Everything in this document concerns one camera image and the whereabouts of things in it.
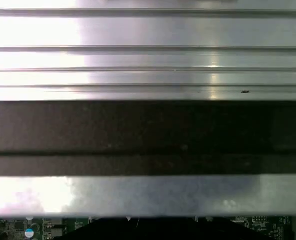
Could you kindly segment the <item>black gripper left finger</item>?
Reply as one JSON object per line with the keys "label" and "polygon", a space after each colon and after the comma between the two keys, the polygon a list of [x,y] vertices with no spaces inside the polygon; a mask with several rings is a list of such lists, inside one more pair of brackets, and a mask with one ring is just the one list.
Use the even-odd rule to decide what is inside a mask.
{"label": "black gripper left finger", "polygon": [[171,232],[170,218],[100,218],[56,240],[158,240]]}

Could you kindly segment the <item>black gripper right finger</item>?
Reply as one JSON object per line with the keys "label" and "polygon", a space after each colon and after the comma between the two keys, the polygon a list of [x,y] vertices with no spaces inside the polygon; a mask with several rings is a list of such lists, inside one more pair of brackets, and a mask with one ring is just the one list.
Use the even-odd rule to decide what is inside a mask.
{"label": "black gripper right finger", "polygon": [[293,240],[289,216],[175,217],[184,240]]}

